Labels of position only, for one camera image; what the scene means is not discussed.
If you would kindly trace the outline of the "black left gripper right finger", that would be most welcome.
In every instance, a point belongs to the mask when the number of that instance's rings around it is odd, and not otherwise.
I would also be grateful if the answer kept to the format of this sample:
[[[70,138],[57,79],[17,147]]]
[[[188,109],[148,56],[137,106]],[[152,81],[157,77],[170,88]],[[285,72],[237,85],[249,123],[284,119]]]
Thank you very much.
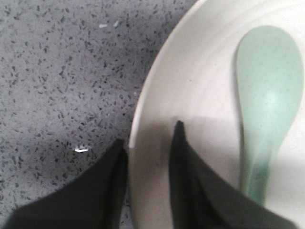
[[[295,229],[293,222],[254,203],[218,176],[175,125],[169,158],[175,229]]]

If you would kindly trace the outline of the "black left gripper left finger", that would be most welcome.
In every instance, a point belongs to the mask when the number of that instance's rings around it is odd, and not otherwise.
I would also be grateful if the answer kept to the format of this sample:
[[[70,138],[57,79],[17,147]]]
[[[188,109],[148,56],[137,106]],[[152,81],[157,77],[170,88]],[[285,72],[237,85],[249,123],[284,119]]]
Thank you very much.
[[[117,229],[127,184],[128,157],[117,139],[81,176],[13,212],[5,229]]]

